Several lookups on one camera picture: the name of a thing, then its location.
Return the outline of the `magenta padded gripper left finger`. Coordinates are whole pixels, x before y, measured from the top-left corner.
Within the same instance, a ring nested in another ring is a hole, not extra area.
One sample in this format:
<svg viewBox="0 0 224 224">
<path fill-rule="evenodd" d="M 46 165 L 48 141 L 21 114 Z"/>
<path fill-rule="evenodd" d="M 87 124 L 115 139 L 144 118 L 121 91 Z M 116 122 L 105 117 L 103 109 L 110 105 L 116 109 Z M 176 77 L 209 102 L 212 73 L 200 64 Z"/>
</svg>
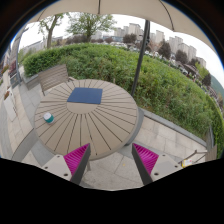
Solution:
<svg viewBox="0 0 224 224">
<path fill-rule="evenodd" d="M 55 155 L 42 166 L 42 169 L 79 185 L 90 153 L 90 144 L 85 144 L 65 156 Z"/>
</svg>

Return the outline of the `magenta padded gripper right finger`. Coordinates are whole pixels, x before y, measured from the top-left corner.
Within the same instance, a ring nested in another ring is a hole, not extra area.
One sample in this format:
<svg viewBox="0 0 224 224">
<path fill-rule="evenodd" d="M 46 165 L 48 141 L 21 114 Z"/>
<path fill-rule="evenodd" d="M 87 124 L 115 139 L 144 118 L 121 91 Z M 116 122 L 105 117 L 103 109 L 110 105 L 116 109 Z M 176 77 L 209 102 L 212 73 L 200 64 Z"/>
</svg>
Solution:
<svg viewBox="0 0 224 224">
<path fill-rule="evenodd" d="M 148 185 L 182 169 L 168 155 L 157 154 L 136 143 L 132 144 L 132 155 L 143 185 Z"/>
</svg>

